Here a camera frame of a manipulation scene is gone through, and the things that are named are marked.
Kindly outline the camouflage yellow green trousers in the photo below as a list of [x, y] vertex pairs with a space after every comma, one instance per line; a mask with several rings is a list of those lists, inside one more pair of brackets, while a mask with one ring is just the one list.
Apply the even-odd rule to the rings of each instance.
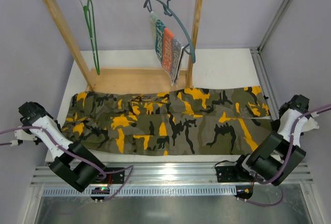
[[241, 155], [271, 134], [258, 86], [152, 94], [75, 94], [63, 135], [87, 149], [143, 156]]

